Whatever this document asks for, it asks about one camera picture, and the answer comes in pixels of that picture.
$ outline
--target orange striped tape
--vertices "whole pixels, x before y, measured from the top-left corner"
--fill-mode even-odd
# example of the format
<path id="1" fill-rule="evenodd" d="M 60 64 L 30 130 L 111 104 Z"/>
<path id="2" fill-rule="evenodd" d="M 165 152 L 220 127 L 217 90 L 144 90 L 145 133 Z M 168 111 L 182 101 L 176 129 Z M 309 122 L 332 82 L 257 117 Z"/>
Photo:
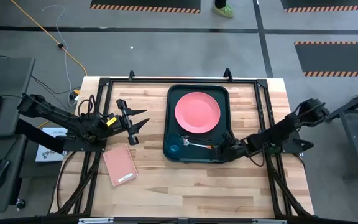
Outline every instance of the orange striped tape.
<path id="1" fill-rule="evenodd" d="M 285 12 L 332 12 L 358 10 L 358 6 L 327 6 L 327 7 L 294 7 L 284 9 Z"/>
<path id="2" fill-rule="evenodd" d="M 179 13 L 200 13 L 199 9 L 174 8 L 174 7 L 147 7 L 147 6 L 115 6 L 93 4 L 91 9 L 110 9 L 123 11 L 147 11 L 147 12 L 179 12 Z"/>
<path id="3" fill-rule="evenodd" d="M 358 44 L 358 41 L 296 41 L 298 44 Z"/>
<path id="4" fill-rule="evenodd" d="M 310 71 L 303 72 L 306 77 L 358 77 L 358 72 L 348 71 Z"/>

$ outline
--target yellow cable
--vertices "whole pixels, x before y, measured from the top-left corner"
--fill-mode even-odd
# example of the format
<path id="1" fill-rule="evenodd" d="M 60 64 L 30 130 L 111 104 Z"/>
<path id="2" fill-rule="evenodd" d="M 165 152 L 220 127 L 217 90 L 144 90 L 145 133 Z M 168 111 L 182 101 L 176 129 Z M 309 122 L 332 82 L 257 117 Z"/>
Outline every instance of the yellow cable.
<path id="1" fill-rule="evenodd" d="M 37 128 L 40 129 L 40 128 L 44 127 L 47 123 L 49 123 L 49 121 L 46 121 L 46 122 L 40 124 L 40 126 L 38 126 Z"/>
<path id="2" fill-rule="evenodd" d="M 37 26 L 39 26 L 44 32 L 46 32 L 50 38 L 52 38 L 57 44 L 60 44 L 59 41 L 57 41 L 56 38 L 54 38 L 48 31 L 46 31 L 37 21 L 35 21 L 35 19 L 33 19 L 30 15 L 28 15 L 28 13 L 25 12 L 24 9 L 22 9 L 14 0 L 11 0 L 13 2 L 13 4 L 15 4 L 19 9 L 20 11 L 22 11 L 29 19 L 31 19 Z M 66 52 L 66 54 L 71 58 L 73 59 L 73 61 L 75 63 L 77 63 L 79 66 L 81 66 L 82 70 L 84 70 L 84 73 L 85 73 L 85 76 L 88 76 L 88 72 L 86 72 L 86 69 L 85 67 L 79 62 L 77 61 L 77 59 L 75 59 L 73 56 L 71 56 L 70 53 L 68 53 L 68 51 L 66 50 L 65 47 L 62 47 L 62 49 Z"/>

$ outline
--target pink plate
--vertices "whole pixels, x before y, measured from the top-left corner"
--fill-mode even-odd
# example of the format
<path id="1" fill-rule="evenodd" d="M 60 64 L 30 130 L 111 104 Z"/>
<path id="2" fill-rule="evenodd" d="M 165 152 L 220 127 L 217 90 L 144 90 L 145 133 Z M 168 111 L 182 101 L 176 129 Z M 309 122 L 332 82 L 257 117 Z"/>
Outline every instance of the pink plate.
<path id="1" fill-rule="evenodd" d="M 175 117 L 184 130 L 200 134 L 215 128 L 221 117 L 221 109 L 208 94 L 188 93 L 178 101 Z"/>

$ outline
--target white cable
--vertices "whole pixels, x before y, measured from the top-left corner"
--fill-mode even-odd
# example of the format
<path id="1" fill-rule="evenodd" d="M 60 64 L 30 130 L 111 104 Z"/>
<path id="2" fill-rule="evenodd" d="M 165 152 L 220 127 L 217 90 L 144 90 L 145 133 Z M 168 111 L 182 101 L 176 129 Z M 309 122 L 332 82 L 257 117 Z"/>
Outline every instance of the white cable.
<path id="1" fill-rule="evenodd" d="M 60 30 L 59 30 L 59 27 L 58 27 L 59 19 L 60 19 L 61 16 L 65 13 L 66 8 L 64 8 L 64 6 L 61 6 L 61 5 L 51 5 L 51 6 L 47 6 L 47 7 L 43 8 L 43 9 L 42 9 L 42 12 L 43 12 L 45 9 L 47 9 L 47 8 L 49 8 L 49 7 L 54 7 L 54 6 L 59 6 L 59 7 L 62 7 L 62 8 L 63 8 L 63 12 L 60 14 L 60 16 L 59 16 L 59 17 L 57 18 L 57 20 L 56 20 L 56 30 L 57 30 L 57 32 L 59 33 L 59 36 L 60 36 L 61 40 L 63 41 L 66 50 L 68 51 L 68 45 L 67 45 L 65 39 L 62 37 L 62 34 L 60 33 Z M 66 66 L 67 80 L 68 80 L 68 82 L 70 83 L 70 88 L 69 88 L 69 90 L 71 90 L 73 84 L 71 83 L 70 76 L 69 76 L 69 74 L 68 74 L 68 69 L 67 69 L 67 52 L 65 52 L 65 66 Z M 67 99 L 68 99 L 68 101 L 67 101 L 68 105 L 69 105 L 69 106 L 74 106 L 75 103 L 73 103 L 73 104 L 70 103 L 70 91 L 68 92 L 68 96 L 67 96 L 67 97 L 68 97 L 68 98 L 67 98 Z"/>

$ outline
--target dark green tray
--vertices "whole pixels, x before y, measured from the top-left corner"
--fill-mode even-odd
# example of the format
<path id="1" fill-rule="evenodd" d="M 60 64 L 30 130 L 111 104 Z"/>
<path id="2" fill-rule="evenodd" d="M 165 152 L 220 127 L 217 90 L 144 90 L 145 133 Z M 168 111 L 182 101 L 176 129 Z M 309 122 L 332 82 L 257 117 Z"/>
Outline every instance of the dark green tray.
<path id="1" fill-rule="evenodd" d="M 221 109 L 221 117 L 214 129 L 207 133 L 195 134 L 184 130 L 175 118 L 175 107 L 181 97 L 188 93 L 202 92 L 212 96 Z M 165 130 L 163 152 L 167 159 L 173 162 L 213 162 L 222 163 L 212 149 L 198 146 L 183 146 L 180 136 L 190 139 L 211 139 L 212 144 L 223 141 L 222 134 L 231 130 L 229 92 L 221 86 L 209 85 L 173 85 L 168 90 L 167 111 L 165 115 Z M 203 141 L 191 140 L 195 144 L 207 144 Z"/>

